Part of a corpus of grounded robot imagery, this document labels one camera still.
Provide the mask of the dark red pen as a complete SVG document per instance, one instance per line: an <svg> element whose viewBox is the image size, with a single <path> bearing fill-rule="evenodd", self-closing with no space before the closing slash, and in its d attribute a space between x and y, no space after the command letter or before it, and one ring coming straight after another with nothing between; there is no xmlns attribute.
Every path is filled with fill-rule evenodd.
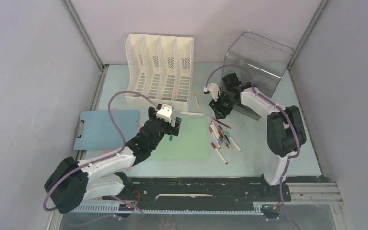
<svg viewBox="0 0 368 230"><path fill-rule="evenodd" d="M223 123L223 122L221 122L221 121L217 120L217 119L216 119L216 118L214 118L214 117L211 117L211 119L212 119L213 121L215 121L215 122L217 122L217 123L219 123L219 124L221 124L221 125L225 126L225 127L226 127L226 128L228 128L228 129L232 129L232 127L231 127L231 126L229 126L229 125L227 125L227 124L225 124L225 123Z"/></svg>

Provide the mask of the green capped white marker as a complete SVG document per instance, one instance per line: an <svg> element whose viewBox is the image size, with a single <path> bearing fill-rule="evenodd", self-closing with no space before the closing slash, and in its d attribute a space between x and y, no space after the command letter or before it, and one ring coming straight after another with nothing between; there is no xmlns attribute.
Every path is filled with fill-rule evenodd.
<svg viewBox="0 0 368 230"><path fill-rule="evenodd" d="M233 137L230 135L228 131L226 131L226 136L230 140L231 144L239 151L242 152L242 149L239 147L239 145L236 143L236 141L233 139Z"/></svg>

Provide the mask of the transparent grey drawer box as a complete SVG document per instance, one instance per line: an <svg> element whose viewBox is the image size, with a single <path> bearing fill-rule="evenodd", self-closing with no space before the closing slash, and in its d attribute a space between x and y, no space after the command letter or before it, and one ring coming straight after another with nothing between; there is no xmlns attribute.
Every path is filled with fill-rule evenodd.
<svg viewBox="0 0 368 230"><path fill-rule="evenodd" d="M246 68L253 77L254 87L271 98L293 54L294 50L286 45L244 31L229 47L224 65Z"/></svg>

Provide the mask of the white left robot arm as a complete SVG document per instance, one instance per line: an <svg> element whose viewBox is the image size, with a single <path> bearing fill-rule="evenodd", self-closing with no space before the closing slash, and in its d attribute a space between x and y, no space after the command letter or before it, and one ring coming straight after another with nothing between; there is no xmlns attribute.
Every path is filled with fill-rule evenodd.
<svg viewBox="0 0 368 230"><path fill-rule="evenodd" d="M61 161L44 184L47 197L61 214L69 213L86 200L103 196L128 199L132 195L132 182L122 169L133 167L151 156L166 135L179 134L181 119L172 124L173 107L159 104L148 109L148 121L139 132L120 148L88 160L77 161L67 157Z"/></svg>

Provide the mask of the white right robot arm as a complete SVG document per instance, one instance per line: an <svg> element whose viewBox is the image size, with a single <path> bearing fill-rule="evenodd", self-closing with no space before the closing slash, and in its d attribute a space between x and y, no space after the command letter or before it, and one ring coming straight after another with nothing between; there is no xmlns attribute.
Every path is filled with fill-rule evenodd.
<svg viewBox="0 0 368 230"><path fill-rule="evenodd" d="M226 75L222 81L225 91L209 82L203 88L204 94L212 97L209 106L216 119L225 119L234 106L242 105L267 122L266 140L273 155L263 174L266 183L260 186L259 193L263 199L272 200L279 193L277 185L285 181L291 160L300 155L300 148L307 140L301 112L296 106L286 107L274 102L251 82L239 81L235 73Z"/></svg>

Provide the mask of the pink paper sheet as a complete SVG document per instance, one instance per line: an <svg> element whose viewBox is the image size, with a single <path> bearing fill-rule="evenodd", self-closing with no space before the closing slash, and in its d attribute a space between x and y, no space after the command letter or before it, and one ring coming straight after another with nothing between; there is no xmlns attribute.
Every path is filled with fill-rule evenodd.
<svg viewBox="0 0 368 230"><path fill-rule="evenodd" d="M136 154L135 150L137 149L136 147L133 146L133 144L135 144L136 141L136 136L139 134L141 128L143 127L143 124L139 124L138 125L138 130L137 133L134 135L130 135L129 138L126 140L126 143L123 144L123 151L120 152L120 154L128 154L129 151L131 151L133 156L137 156L137 155L141 155L141 153ZM112 151L116 151L116 153L118 153L120 151L122 147L118 147L118 148L111 148L111 149L104 149L103 153L111 153Z"/></svg>

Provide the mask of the brown capped white marker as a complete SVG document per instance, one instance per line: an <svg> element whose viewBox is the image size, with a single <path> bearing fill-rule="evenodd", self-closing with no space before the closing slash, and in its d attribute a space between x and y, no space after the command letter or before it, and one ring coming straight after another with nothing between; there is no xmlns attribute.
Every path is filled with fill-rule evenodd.
<svg viewBox="0 0 368 230"><path fill-rule="evenodd" d="M214 131L213 131L213 129L212 129L212 127L211 127L211 126L209 127L209 130L210 130L210 133L211 133L211 135L212 135L212 137L213 137L214 142L215 142L215 143L216 143L216 145L217 145L217 148L218 148L218 149L220 149L220 148L221 148L220 143L219 143L218 138L217 138L217 136L215 135L215 133L214 133Z"/></svg>

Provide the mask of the yellow capped pen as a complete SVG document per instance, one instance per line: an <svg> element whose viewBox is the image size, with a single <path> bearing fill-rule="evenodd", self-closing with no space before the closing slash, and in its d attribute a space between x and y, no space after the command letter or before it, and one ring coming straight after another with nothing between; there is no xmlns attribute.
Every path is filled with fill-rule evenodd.
<svg viewBox="0 0 368 230"><path fill-rule="evenodd" d="M198 111L201 111L200 105L199 105L199 100L198 100L198 96L197 93L194 92L194 98L195 98L195 103L196 103L196 107Z"/></svg>

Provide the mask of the red capped white marker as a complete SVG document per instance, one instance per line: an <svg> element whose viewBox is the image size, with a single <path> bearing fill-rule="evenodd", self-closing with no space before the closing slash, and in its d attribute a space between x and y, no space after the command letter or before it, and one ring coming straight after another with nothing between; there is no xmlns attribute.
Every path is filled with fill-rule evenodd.
<svg viewBox="0 0 368 230"><path fill-rule="evenodd" d="M219 151L218 147L214 143L211 143L211 146L213 147L213 149L215 150L215 152L219 155L219 157L222 159L222 161L224 162L224 164L227 165L228 162L225 159L225 157L222 155L222 153Z"/></svg>

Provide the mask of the white marker pen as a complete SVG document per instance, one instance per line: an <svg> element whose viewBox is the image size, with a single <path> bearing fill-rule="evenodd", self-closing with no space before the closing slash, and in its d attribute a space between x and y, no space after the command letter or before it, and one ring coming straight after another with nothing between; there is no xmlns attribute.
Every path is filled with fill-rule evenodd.
<svg viewBox="0 0 368 230"><path fill-rule="evenodd" d="M196 115L196 116L203 116L203 113L198 113L198 112L185 112L185 111L180 111L180 114L183 115Z"/></svg>

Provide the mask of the green clipboard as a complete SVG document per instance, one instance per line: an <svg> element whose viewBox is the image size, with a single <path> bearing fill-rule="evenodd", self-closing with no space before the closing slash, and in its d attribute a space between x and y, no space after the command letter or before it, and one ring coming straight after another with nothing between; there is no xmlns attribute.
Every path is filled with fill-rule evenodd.
<svg viewBox="0 0 368 230"><path fill-rule="evenodd" d="M204 159L208 152L207 120L205 118L183 119L179 135L169 141L166 135L151 153L150 160Z"/></svg>

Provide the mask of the blue clipboard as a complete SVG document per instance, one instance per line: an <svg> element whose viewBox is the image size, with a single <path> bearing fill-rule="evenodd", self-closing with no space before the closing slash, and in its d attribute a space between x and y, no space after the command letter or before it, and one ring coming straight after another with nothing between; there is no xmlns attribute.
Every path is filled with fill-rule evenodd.
<svg viewBox="0 0 368 230"><path fill-rule="evenodd" d="M125 140L137 133L139 110L113 110L112 116ZM122 137L112 123L107 110L81 112L74 150L116 149L122 144Z"/></svg>

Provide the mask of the white file organizer rack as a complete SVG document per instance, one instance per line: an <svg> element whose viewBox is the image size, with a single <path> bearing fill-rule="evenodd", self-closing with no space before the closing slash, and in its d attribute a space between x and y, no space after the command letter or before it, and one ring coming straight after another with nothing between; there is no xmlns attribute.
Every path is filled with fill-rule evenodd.
<svg viewBox="0 0 368 230"><path fill-rule="evenodd" d="M141 93L159 104L187 112L194 76L194 39L129 34L125 42L130 82L127 103L147 107Z"/></svg>

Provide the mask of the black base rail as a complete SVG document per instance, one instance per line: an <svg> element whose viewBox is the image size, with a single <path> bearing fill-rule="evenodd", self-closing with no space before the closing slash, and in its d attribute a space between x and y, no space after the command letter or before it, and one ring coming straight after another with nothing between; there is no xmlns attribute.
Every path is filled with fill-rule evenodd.
<svg viewBox="0 0 368 230"><path fill-rule="evenodd" d="M131 178L117 195L144 211L252 212L254 205L290 202L289 186L269 186L263 177Z"/></svg>

